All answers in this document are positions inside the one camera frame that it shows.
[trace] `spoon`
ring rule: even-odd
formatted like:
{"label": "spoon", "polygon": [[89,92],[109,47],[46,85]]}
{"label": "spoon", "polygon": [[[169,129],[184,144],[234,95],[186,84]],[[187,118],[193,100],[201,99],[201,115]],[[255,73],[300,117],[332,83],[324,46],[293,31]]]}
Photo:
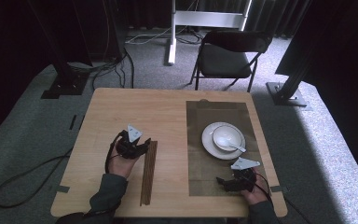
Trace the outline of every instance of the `spoon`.
{"label": "spoon", "polygon": [[238,146],[234,146],[232,145],[228,139],[224,138],[224,137],[219,137],[216,139],[216,143],[217,145],[221,146],[221,147],[234,147],[237,150],[241,151],[241,152],[245,152],[246,149],[244,147],[238,147]]}

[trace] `placemat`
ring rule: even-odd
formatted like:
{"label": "placemat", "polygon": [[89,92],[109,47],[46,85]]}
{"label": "placemat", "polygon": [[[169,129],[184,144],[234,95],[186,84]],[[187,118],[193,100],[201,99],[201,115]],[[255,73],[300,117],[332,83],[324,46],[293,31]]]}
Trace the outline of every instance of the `placemat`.
{"label": "placemat", "polygon": [[237,127],[245,137],[247,149],[241,157],[260,161],[261,165],[257,168],[260,174],[265,176],[246,103],[187,101],[186,120],[190,196],[238,195],[238,192],[225,192],[223,186],[217,184],[217,176],[225,180],[234,178],[230,164],[237,159],[217,159],[205,149],[201,136],[204,129],[211,123],[226,122]]}

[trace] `gray carpet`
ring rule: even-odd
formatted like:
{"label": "gray carpet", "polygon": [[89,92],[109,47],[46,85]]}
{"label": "gray carpet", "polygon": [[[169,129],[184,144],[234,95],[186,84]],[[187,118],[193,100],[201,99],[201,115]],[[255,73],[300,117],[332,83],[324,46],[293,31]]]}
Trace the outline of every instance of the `gray carpet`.
{"label": "gray carpet", "polygon": [[[317,90],[307,83],[299,87],[310,109],[273,104],[266,82],[284,82],[274,75],[290,40],[274,38],[261,56],[251,94],[285,197],[311,223],[358,223],[358,166]],[[191,90],[187,86],[198,52],[197,45],[178,42],[176,63],[168,66],[169,40],[155,39],[143,45],[126,45],[135,66],[135,88]],[[130,86],[130,63],[126,59],[126,87]],[[63,155],[71,148],[92,95],[91,81],[82,95],[40,99],[48,90],[55,70],[47,67],[36,76],[0,127],[0,184],[42,161]],[[228,88],[229,80],[203,79],[201,90],[246,91],[248,80]],[[118,75],[95,80],[96,87],[119,87]],[[76,120],[71,128],[74,115]],[[49,209],[61,181],[64,161],[32,200],[16,208],[0,208],[0,223],[54,223]],[[54,166],[48,164],[3,188],[0,202],[15,203],[43,181]],[[293,206],[282,223],[306,223]],[[211,223],[203,220],[133,220],[139,223]]]}

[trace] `person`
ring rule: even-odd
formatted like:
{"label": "person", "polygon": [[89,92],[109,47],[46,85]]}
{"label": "person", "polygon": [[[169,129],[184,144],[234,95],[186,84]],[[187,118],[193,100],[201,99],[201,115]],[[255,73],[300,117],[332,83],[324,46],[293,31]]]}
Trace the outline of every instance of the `person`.
{"label": "person", "polygon": [[[89,200],[91,205],[89,212],[85,215],[83,213],[76,213],[60,217],[56,224],[113,223],[115,211],[126,192],[128,185],[127,178],[130,176],[132,167],[139,160],[139,157],[133,160],[124,159],[117,154],[116,148],[114,148],[111,158],[108,166],[109,174],[103,175],[99,191]],[[255,183],[264,188],[263,180],[259,175],[256,176]],[[249,223],[278,223],[272,204],[263,190],[254,187],[252,192],[242,190],[241,195],[249,204]]]}

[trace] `hand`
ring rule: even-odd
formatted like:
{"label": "hand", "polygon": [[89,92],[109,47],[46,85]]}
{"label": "hand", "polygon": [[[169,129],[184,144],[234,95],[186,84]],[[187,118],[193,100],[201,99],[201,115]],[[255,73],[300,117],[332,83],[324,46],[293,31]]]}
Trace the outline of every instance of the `hand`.
{"label": "hand", "polygon": [[[255,173],[257,174],[255,176],[255,183],[260,186],[261,188],[263,188],[266,192],[268,192],[266,190],[265,184],[263,179],[261,178],[260,175],[258,175],[258,171],[256,168],[253,168],[253,170],[255,171]],[[252,192],[249,192],[248,190],[241,190],[241,195],[243,195],[243,197],[245,198],[246,202],[248,202],[249,205],[252,204],[256,204],[256,203],[261,203],[267,200],[267,196],[266,194],[264,194],[264,192],[259,189],[258,187],[254,186],[254,189]]]}
{"label": "hand", "polygon": [[109,162],[109,174],[121,175],[124,178],[128,178],[131,174],[133,165],[138,161],[138,158],[135,159],[125,159],[118,155],[116,151],[116,146],[112,150],[111,157],[114,157]]}

